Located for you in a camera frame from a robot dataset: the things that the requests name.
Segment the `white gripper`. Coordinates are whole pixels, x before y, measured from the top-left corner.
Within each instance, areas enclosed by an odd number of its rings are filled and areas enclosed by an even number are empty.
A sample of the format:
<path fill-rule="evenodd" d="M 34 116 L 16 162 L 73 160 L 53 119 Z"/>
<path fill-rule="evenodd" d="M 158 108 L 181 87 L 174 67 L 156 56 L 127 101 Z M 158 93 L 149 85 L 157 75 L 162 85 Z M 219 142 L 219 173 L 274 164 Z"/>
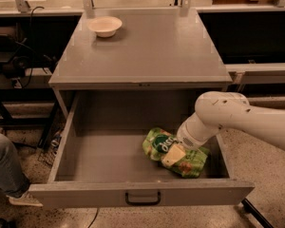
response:
<path fill-rule="evenodd" d="M 220 130 L 219 126 L 204 123 L 194 113 L 180 125 L 177 131 L 177 139 L 185 147 L 197 149 L 216 136 Z M 186 155 L 185 149 L 181 144 L 173 144 L 171 146 L 168 153 L 161 160 L 164 166 L 170 167 Z"/>

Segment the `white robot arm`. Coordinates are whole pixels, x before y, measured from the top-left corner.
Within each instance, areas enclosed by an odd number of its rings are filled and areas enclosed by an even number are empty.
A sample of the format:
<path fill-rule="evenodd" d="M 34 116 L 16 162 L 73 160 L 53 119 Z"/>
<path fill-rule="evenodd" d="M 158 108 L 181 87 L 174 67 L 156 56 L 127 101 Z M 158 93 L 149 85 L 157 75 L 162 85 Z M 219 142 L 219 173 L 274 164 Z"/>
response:
<path fill-rule="evenodd" d="M 253 106 L 235 92 L 209 91 L 195 101 L 194 113 L 188 112 L 189 94 L 176 93 L 167 102 L 166 114 L 180 122 L 177 140 L 197 150 L 223 129 L 236 129 L 285 151 L 285 110 Z"/>

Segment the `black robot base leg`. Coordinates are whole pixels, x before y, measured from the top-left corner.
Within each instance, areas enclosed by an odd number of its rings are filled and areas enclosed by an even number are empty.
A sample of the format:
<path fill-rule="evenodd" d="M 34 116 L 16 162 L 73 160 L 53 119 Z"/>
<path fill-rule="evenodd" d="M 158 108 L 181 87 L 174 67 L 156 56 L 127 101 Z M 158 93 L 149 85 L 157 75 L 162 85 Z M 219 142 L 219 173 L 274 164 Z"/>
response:
<path fill-rule="evenodd" d="M 274 228 L 274 226 L 265 217 L 262 216 L 262 214 L 250 201 L 244 199 L 241 203 L 244 210 L 247 213 L 251 214 L 262 225 L 263 228 Z"/>

